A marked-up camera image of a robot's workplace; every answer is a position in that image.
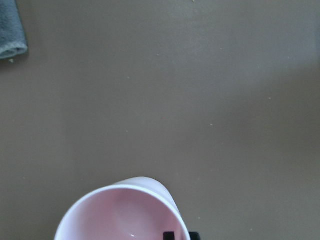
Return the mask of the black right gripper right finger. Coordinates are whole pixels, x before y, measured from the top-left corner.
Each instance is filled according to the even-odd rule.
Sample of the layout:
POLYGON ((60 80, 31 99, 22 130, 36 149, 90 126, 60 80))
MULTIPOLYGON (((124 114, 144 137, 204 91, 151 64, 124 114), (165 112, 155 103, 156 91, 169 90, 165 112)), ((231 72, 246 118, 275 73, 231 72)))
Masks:
POLYGON ((189 232, 191 240, 200 240, 200 234, 198 232, 189 232))

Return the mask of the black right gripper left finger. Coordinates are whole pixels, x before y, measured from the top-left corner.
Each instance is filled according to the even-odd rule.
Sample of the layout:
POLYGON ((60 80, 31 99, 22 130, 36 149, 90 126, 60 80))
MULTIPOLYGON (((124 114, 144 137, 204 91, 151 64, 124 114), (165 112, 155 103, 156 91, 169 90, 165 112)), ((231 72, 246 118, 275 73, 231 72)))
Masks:
POLYGON ((175 240, 174 231, 166 231, 163 233, 163 240, 175 240))

